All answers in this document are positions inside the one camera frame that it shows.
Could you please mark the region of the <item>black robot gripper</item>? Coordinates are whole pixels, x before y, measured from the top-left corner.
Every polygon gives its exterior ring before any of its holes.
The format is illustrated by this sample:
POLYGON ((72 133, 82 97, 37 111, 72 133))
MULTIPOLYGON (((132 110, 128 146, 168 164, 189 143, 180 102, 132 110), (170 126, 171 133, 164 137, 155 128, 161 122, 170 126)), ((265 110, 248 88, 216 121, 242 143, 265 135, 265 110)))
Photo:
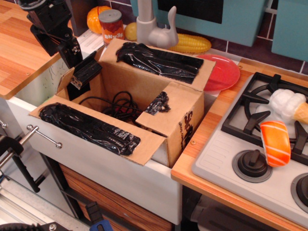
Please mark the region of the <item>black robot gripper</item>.
POLYGON ((64 0, 20 0, 19 6, 32 23, 31 33, 50 56, 59 52, 68 68, 82 62, 79 42, 68 27, 72 15, 64 0))

